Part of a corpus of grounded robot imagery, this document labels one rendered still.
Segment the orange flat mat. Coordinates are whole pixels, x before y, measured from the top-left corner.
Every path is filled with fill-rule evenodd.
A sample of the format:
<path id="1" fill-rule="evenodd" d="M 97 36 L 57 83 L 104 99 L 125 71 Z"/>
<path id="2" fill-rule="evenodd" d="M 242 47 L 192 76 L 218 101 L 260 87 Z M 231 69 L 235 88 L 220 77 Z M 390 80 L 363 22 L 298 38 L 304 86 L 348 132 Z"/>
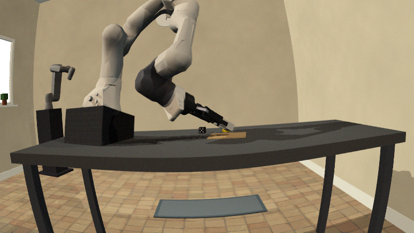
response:
<path id="1" fill-rule="evenodd" d="M 224 139 L 224 138 L 246 138 L 246 132 L 239 132 L 239 133 L 213 133 L 207 139 Z"/>

